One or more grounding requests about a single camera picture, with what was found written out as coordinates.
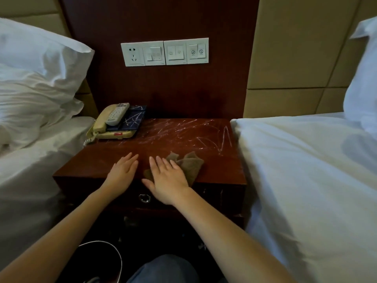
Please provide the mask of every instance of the right hand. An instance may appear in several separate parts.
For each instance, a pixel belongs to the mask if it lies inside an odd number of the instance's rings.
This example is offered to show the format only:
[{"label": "right hand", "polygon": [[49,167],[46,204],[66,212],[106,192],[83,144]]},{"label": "right hand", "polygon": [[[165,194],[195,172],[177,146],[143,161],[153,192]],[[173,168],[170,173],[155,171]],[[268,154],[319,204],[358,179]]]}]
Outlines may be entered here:
[{"label": "right hand", "polygon": [[152,192],[155,198],[164,204],[173,204],[173,199],[183,190],[188,189],[186,177],[181,168],[172,160],[149,157],[150,170],[152,171],[153,183],[142,179],[143,184]]}]

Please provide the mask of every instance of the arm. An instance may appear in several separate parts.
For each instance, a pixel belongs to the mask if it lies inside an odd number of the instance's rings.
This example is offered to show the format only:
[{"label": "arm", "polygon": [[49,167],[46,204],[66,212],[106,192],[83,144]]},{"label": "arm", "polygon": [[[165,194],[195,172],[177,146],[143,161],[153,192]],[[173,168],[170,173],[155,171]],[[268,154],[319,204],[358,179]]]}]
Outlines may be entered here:
[{"label": "arm", "polygon": [[143,179],[144,185],[189,221],[230,283],[294,282],[275,257],[188,186],[174,161],[156,161],[149,159],[155,183]]},{"label": "arm", "polygon": [[98,215],[130,185],[138,166],[138,155],[131,156],[114,164],[100,189],[3,269],[0,282],[55,282]]}]

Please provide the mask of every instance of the headboard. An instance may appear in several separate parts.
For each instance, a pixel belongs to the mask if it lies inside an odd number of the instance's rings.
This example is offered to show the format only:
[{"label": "headboard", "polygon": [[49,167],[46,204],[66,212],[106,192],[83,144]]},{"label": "headboard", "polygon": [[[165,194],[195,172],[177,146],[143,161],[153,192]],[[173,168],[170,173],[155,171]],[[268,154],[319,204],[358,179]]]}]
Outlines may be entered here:
[{"label": "headboard", "polygon": [[[87,80],[101,111],[241,118],[259,0],[59,0],[73,38],[96,53]],[[122,42],[209,37],[209,63],[126,67]]]}]

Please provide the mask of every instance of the scratched tabletop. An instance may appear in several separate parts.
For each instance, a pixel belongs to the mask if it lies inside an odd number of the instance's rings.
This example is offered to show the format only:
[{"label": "scratched tabletop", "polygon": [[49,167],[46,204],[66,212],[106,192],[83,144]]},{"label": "scratched tabletop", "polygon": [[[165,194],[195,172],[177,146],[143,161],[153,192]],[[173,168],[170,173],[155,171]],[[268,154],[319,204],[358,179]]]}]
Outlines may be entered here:
[{"label": "scratched tabletop", "polygon": [[120,157],[133,152],[139,154],[135,177],[142,178],[149,156],[183,157],[192,151],[204,160],[197,182],[246,183],[227,119],[145,119],[134,137],[88,145],[55,175],[105,178]]}]

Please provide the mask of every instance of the hand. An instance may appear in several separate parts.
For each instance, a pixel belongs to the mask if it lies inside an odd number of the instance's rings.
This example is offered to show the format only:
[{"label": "hand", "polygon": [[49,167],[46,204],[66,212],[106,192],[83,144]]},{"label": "hand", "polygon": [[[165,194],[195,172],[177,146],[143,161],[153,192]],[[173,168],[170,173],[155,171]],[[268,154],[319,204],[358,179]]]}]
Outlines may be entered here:
[{"label": "hand", "polygon": [[142,179],[143,184],[152,192],[155,198],[164,204],[173,204],[177,194],[185,189],[190,189],[181,168],[172,160],[149,157],[150,170],[155,183]]},{"label": "hand", "polygon": [[132,180],[139,162],[137,158],[139,155],[135,155],[131,158],[132,153],[129,153],[125,157],[121,157],[120,160],[113,165],[110,172],[107,174],[105,182],[100,187],[100,190],[108,195],[111,200],[114,200],[127,190]]}]

